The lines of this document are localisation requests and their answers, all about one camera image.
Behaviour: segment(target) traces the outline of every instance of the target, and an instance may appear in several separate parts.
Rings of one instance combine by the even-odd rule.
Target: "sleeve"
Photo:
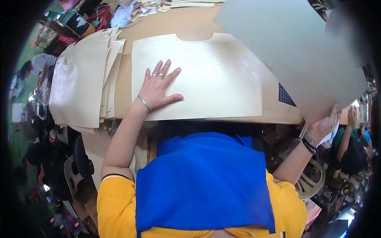
[[[287,237],[301,237],[307,222],[307,209],[295,186],[289,182],[274,183],[274,177],[266,171],[272,210],[277,232]]]
[[[370,135],[369,135],[369,132],[367,130],[364,131],[365,132],[365,140],[367,141],[367,143],[369,144],[371,139],[370,139]]]
[[[44,66],[46,64],[46,59],[43,54],[38,54],[32,59],[32,67],[33,70],[32,72],[36,75],[39,76],[41,71],[44,69]]]
[[[97,197],[99,237],[136,238],[135,183],[119,174],[105,176]]]

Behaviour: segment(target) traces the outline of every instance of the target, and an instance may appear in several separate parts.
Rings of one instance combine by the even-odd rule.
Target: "table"
[[[219,6],[172,8],[166,13],[157,12],[142,17],[135,26],[121,29],[120,36],[126,38],[126,43],[115,87],[115,118],[123,118],[131,106],[131,49],[133,42],[147,37],[173,33],[185,41],[210,39],[214,32],[224,33],[219,26],[213,23],[219,8]],[[278,124],[304,123],[298,108],[278,101],[279,82],[275,76],[270,72],[264,72],[262,75],[262,116],[209,118],[207,120]]]

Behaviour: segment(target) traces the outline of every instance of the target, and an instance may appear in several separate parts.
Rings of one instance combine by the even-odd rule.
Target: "red basket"
[[[98,28],[95,31],[103,30],[109,28],[110,21],[111,21],[111,12],[110,12],[110,6],[106,6],[98,11],[98,20],[102,19],[101,23],[99,24]],[[87,19],[88,23],[93,23],[93,21],[96,21],[97,14],[95,13],[89,19]]]

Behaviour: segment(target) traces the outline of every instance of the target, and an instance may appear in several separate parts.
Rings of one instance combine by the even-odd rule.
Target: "hand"
[[[362,127],[361,127],[361,137],[365,140],[365,126],[363,125]]]
[[[181,68],[175,69],[172,73],[165,76],[171,61],[167,60],[162,68],[163,62],[159,61],[155,70],[150,74],[149,68],[146,70],[146,78],[144,79],[143,86],[139,92],[139,95],[144,99],[147,105],[156,110],[162,108],[168,104],[180,101],[184,98],[181,94],[173,94],[165,96],[165,90],[168,85],[174,80],[174,78],[180,73]]]
[[[336,103],[331,111],[331,115],[318,122],[312,124],[307,131],[308,135],[319,143],[326,135],[332,132],[333,124],[335,123],[335,117],[337,114],[338,120],[340,119],[341,112],[339,112],[339,105]]]
[[[351,126],[352,128],[354,128],[356,122],[357,122],[357,110],[355,107],[351,107],[348,110],[348,126]]]

